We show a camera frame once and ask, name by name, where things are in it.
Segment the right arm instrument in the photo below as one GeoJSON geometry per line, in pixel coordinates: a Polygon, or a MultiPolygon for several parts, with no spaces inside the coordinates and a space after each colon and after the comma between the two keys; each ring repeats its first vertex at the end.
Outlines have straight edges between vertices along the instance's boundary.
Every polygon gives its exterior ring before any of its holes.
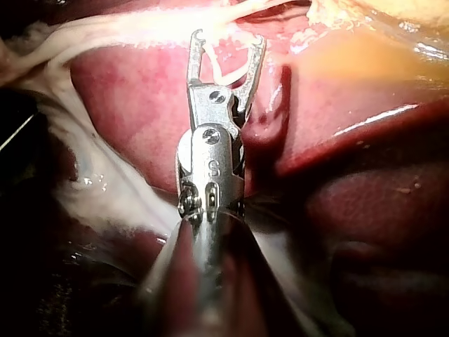
{"type": "Polygon", "coordinates": [[[187,84],[190,128],[176,153],[180,216],[230,210],[240,216],[244,149],[240,98],[226,86],[193,80],[187,84]]]}

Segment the right arm instrument jaw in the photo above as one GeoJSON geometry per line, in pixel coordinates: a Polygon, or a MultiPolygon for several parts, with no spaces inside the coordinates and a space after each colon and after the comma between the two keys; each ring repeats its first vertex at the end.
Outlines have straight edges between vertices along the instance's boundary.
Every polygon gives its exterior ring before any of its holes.
{"type": "Polygon", "coordinates": [[[259,34],[255,38],[256,42],[252,43],[248,48],[248,64],[244,72],[245,81],[232,90],[236,98],[236,113],[249,113],[260,81],[262,63],[266,51],[266,39],[259,34]]]}
{"type": "Polygon", "coordinates": [[[191,35],[189,43],[189,59],[187,64],[187,84],[189,86],[199,83],[204,44],[203,30],[195,30],[191,35]]]}

